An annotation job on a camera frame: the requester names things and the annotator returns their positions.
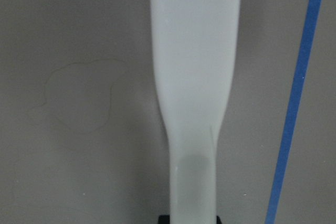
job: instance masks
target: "water stain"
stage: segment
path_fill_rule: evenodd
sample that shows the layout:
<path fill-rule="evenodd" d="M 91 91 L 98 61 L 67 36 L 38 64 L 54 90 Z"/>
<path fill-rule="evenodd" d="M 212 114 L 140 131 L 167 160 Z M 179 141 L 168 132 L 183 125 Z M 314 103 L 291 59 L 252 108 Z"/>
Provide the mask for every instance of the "water stain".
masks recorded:
<path fill-rule="evenodd" d="M 68 64 L 45 83 L 45 102 L 28 111 L 36 124 L 50 116 L 78 133 L 103 127 L 111 114 L 113 84 L 125 73 L 123 61 L 100 59 Z"/>

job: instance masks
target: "gray surface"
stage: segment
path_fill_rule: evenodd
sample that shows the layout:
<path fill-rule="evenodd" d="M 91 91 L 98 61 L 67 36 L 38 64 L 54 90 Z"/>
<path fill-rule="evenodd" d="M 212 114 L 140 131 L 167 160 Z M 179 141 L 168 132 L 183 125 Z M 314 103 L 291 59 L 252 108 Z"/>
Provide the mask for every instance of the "gray surface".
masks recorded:
<path fill-rule="evenodd" d="M 242 0 L 217 212 L 263 223 L 308 0 Z M 169 212 L 149 0 L 0 0 L 0 223 Z M 334 0 L 323 0 L 276 223 L 334 223 Z"/>

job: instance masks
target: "blue line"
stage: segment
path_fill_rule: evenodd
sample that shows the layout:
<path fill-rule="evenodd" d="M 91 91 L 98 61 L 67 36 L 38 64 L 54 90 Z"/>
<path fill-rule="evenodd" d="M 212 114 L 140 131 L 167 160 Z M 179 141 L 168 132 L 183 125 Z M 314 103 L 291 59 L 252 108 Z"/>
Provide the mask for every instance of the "blue line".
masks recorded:
<path fill-rule="evenodd" d="M 309 0 L 265 224 L 275 221 L 321 0 Z"/>

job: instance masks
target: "handle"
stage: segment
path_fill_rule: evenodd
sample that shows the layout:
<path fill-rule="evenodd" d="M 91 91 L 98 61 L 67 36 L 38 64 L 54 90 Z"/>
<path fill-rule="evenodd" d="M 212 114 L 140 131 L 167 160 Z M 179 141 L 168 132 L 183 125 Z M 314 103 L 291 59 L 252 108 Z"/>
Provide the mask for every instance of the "handle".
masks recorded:
<path fill-rule="evenodd" d="M 216 146 L 233 77 L 239 0 L 151 0 L 170 147 L 171 224 L 216 223 Z"/>

